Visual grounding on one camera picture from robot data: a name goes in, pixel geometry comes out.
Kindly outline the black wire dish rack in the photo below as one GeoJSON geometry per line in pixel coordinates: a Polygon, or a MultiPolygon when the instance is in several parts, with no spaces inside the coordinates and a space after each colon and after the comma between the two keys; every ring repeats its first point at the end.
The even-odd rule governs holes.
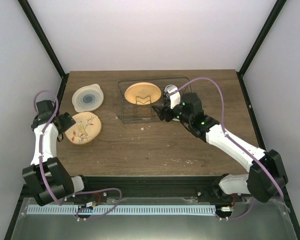
{"type": "Polygon", "coordinates": [[[125,124],[157,122],[159,121],[159,118],[152,106],[164,106],[168,102],[164,94],[165,87],[168,85],[175,85],[179,88],[189,81],[190,79],[185,76],[121,80],[117,84],[117,117],[125,124]],[[126,90],[133,84],[141,82],[156,85],[161,91],[160,98],[153,102],[149,96],[137,96],[135,98],[135,103],[129,102],[125,97],[126,90]]]}

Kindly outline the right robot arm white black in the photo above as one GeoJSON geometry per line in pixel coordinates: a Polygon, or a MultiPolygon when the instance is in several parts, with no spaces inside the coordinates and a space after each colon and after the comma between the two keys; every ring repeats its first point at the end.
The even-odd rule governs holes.
{"type": "Polygon", "coordinates": [[[283,197],[288,177],[281,155],[253,146],[222,128],[219,121],[204,113],[196,93],[176,93],[165,105],[154,105],[152,109],[161,121],[180,121],[193,136],[222,150],[246,170],[246,174],[225,174],[212,188],[215,200],[222,202],[231,194],[251,195],[262,203],[283,197]]]}

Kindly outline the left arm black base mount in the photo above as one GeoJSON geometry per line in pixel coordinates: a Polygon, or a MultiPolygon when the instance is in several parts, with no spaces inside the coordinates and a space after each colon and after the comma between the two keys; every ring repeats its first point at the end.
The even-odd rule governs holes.
{"type": "Polygon", "coordinates": [[[73,194],[70,194],[64,198],[65,202],[71,202],[71,203],[77,203],[77,204],[85,204],[89,202],[96,202],[97,204],[100,204],[102,202],[105,202],[108,197],[108,190],[103,191],[92,191],[92,193],[86,193],[83,191],[76,192],[73,194]]]}

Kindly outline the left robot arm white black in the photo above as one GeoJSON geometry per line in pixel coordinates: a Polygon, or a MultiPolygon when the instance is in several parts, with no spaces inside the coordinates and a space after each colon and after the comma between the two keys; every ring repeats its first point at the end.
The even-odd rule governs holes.
{"type": "Polygon", "coordinates": [[[35,149],[30,166],[22,170],[22,177],[39,206],[52,202],[60,205],[60,200],[75,195],[81,202],[87,202],[92,189],[84,184],[81,176],[67,172],[57,157],[59,137],[75,120],[69,113],[58,114],[58,103],[42,100],[35,104],[37,115],[31,129],[35,134],[35,149]]]}

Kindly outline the orange plastic plate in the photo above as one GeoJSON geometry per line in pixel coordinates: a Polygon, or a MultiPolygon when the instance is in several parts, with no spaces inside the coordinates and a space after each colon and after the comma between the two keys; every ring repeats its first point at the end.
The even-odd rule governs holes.
{"type": "Polygon", "coordinates": [[[131,104],[149,105],[158,101],[162,96],[160,88],[150,82],[132,84],[124,93],[124,98],[131,104]]]}

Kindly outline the dark blue ceramic mug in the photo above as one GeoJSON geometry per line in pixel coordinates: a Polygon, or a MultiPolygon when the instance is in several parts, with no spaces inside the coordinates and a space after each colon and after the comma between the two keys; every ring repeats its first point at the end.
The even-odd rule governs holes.
{"type": "Polygon", "coordinates": [[[170,99],[170,94],[174,93],[178,88],[173,85],[173,84],[169,84],[167,85],[164,90],[163,90],[163,97],[167,100],[170,99]]]}

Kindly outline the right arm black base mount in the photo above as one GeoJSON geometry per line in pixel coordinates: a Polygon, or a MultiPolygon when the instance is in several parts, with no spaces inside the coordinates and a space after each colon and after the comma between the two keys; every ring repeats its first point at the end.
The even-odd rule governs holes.
{"type": "Polygon", "coordinates": [[[211,204],[226,204],[233,201],[241,203],[243,198],[241,196],[229,195],[223,193],[216,187],[201,185],[195,189],[198,201],[209,202],[211,204]]]}

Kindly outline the wooden bird painted plate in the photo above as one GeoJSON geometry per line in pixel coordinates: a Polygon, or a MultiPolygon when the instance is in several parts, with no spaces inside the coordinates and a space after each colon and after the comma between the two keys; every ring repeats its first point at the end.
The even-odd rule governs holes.
{"type": "Polygon", "coordinates": [[[66,132],[66,138],[75,145],[84,145],[94,140],[102,130],[100,118],[92,112],[80,112],[72,116],[75,124],[66,132]]]}

